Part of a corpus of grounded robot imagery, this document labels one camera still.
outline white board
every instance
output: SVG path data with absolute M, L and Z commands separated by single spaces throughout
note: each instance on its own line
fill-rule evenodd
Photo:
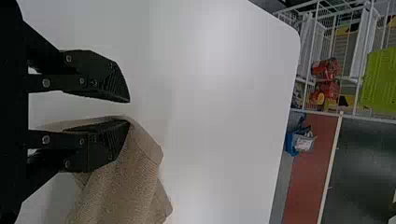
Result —
M 325 32 L 326 27 L 312 18 L 311 14 L 304 14 L 302 31 L 300 34 L 301 52 L 299 65 L 297 67 L 297 75 L 306 78 L 311 74 L 313 62 L 327 59 L 327 56 L 325 58 L 321 57 L 322 53 L 327 53 L 322 52 Z
M 129 115 L 163 147 L 169 222 L 268 222 L 299 58 L 292 28 L 248 0 L 20 2 L 57 47 L 117 61 L 132 96 L 118 105 L 38 94 L 32 127 Z M 31 203 L 43 204 L 24 211 L 29 223 L 51 212 Z
M 361 13 L 361 23 L 359 25 L 358 37 L 356 39 L 355 51 L 352 60 L 350 77 L 359 78 L 364 76 L 367 64 L 367 56 L 373 50 L 375 40 L 375 27 L 378 22 L 378 15 L 373 12 L 370 19 L 370 12 L 364 9 Z

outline metal wire rack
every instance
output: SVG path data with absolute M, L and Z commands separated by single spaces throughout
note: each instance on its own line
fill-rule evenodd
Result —
M 384 113 L 360 100 L 368 55 L 396 47 L 396 1 L 312 0 L 274 15 L 301 38 L 296 86 L 300 85 L 302 103 L 292 111 L 327 116 L 344 111 L 345 118 L 396 124 L 396 112 Z M 311 66 L 329 58 L 340 66 L 338 99 L 314 104 L 310 98 L 321 80 L 311 75 Z

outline black mechanical arm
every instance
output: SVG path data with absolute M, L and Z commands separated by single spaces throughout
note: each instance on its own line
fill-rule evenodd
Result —
M 90 50 L 56 49 L 22 19 L 15 0 L 1 5 L 0 224 L 8 224 L 59 172 L 92 172 L 114 161 L 131 125 L 114 119 L 60 133 L 29 130 L 30 93 L 63 91 L 117 103 L 129 103 L 130 95 L 117 63 Z M 28 67 L 38 74 L 28 74 Z M 37 151 L 28 156 L 28 149 Z

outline orange item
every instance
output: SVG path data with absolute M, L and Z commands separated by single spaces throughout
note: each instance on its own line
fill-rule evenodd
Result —
M 333 80 L 340 73 L 341 67 L 335 58 L 312 63 L 311 74 L 314 77 Z
M 311 104 L 323 105 L 326 99 L 338 101 L 340 94 L 339 80 L 318 82 L 316 89 L 310 95 Z

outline beige cloth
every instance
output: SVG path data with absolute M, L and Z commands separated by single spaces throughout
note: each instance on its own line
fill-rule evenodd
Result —
M 67 224 L 162 224 L 172 206 L 158 179 L 163 152 L 133 119 L 106 117 L 53 123 L 43 130 L 60 132 L 110 119 L 127 119 L 131 129 L 118 159 L 91 174 L 75 174 L 81 187 Z

